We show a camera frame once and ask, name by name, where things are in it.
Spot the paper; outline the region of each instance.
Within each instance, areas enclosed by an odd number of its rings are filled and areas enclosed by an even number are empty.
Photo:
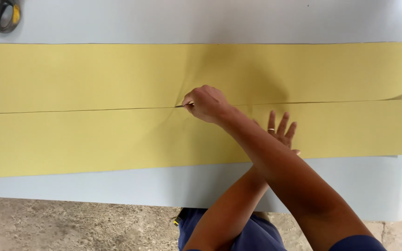
[[[402,100],[239,106],[298,122],[303,158],[402,155]],[[0,114],[0,177],[249,161],[220,127],[181,108]]]
[[[0,44],[0,112],[402,99],[402,43]]]

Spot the person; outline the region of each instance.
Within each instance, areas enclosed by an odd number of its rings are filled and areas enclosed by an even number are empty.
[[[209,209],[182,209],[180,250],[285,250],[276,227],[264,215],[253,214],[269,187],[293,214],[314,251],[385,251],[344,199],[298,157],[298,151],[290,150],[297,124],[285,133],[288,113],[276,129],[272,111],[265,131],[208,85],[189,92],[182,105],[194,117],[230,134],[253,166]]]

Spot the floor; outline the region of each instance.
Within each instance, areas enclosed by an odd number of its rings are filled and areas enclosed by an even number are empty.
[[[179,208],[0,198],[0,251],[177,250]],[[270,213],[289,251],[311,250],[289,214]],[[402,221],[366,222],[389,251],[402,251]]]

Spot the blue shirt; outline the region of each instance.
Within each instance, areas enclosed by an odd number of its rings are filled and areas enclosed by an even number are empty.
[[[192,235],[199,219],[207,211],[200,208],[184,208],[179,223],[180,236],[178,248],[181,251]],[[286,251],[276,227],[269,221],[251,215],[243,231],[231,246],[231,251]],[[334,244],[330,251],[386,251],[375,238],[367,235],[355,235],[344,238]]]

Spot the yellow paper strip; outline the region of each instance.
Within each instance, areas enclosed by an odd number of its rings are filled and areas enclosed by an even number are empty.
[[[298,122],[304,158],[402,154],[402,100],[259,105],[250,116],[265,125],[271,109]],[[0,177],[246,161],[184,109],[0,114]]]
[[[402,43],[0,44],[0,112],[172,107],[203,84],[233,105],[402,99]]]

